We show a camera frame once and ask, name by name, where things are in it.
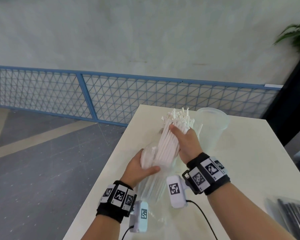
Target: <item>clear plastic cup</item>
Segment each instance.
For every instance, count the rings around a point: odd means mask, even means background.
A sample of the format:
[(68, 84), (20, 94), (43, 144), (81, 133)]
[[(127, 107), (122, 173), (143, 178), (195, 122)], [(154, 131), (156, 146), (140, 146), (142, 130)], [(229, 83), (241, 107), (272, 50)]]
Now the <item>clear plastic cup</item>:
[(230, 118), (221, 110), (216, 108), (201, 108), (197, 110), (194, 117), (193, 129), (199, 134), (199, 142), (202, 150), (209, 155), (215, 148), (222, 132), (228, 127)]

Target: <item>black buckle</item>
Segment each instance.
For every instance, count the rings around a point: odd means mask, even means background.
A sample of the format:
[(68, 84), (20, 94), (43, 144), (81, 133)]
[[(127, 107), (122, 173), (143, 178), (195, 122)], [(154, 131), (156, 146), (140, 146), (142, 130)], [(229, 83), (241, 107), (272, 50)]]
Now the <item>black buckle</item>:
[(182, 177), (183, 177), (183, 179), (184, 179), (184, 181), (185, 181), (185, 184), (187, 185), (187, 186), (189, 186), (190, 187), (190, 189), (193, 191), (193, 193), (195, 194), (195, 195), (197, 195), (197, 194), (202, 194), (203, 192), (201, 192), (200, 191), (200, 189), (198, 188), (198, 186), (196, 185), (196, 183), (193, 181), (193, 179), (190, 177), (190, 175), (189, 175), (189, 170), (186, 170), (183, 174), (182, 174)]

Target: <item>concrete wall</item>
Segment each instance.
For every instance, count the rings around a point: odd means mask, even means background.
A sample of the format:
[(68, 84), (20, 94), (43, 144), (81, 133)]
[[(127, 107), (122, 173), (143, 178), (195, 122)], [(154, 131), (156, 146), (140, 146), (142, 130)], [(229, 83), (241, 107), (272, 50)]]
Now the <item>concrete wall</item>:
[(0, 0), (0, 65), (283, 84), (300, 0)]

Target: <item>white table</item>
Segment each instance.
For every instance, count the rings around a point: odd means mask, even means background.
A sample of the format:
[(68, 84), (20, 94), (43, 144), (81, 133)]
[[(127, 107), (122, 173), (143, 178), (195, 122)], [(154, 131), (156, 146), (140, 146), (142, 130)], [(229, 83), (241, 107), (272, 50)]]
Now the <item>white table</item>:
[[(140, 105), (122, 135), (87, 199), (72, 222), (64, 240), (79, 240), (95, 218), (96, 208), (108, 184), (119, 179), (127, 163), (140, 148), (144, 148), (162, 127), (161, 116), (170, 108)], [(228, 169), (229, 176), (247, 197), (266, 211), (266, 199), (284, 196), (300, 200), (300, 173), (267, 121), (230, 116), (229, 127), (223, 132), (211, 156), (216, 156)], [(210, 207), (207, 197), (187, 197), (195, 201), (206, 214), (219, 240), (229, 239)], [(171, 210), (172, 218), (164, 231), (152, 234), (133, 234), (128, 239), (214, 239), (200, 211), (193, 204)], [(129, 219), (121, 224), (120, 237), (128, 228)]]

